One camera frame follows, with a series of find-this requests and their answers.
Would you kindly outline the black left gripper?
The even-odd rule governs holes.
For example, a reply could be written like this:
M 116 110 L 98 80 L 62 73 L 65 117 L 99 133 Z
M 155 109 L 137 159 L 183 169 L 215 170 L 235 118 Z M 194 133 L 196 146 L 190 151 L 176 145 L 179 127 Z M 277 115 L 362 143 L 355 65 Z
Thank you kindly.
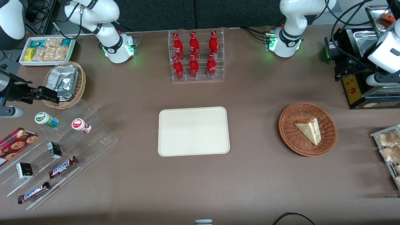
M 369 59 L 354 60 L 350 57 L 346 58 L 341 62 L 341 73 L 335 74 L 335 81 L 341 81 L 344 77 L 349 77 L 352 73 L 356 74 L 375 74 L 380 72 L 377 65 L 371 62 Z

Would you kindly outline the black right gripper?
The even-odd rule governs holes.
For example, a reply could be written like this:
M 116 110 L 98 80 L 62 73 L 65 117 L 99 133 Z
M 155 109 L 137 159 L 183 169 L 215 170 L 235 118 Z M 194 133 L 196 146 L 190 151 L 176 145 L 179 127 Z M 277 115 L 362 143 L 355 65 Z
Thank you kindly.
M 1 70 L 1 102 L 17 101 L 33 104 L 34 100 L 59 103 L 57 91 L 47 87 L 29 87 L 32 81 L 26 81 L 12 73 Z

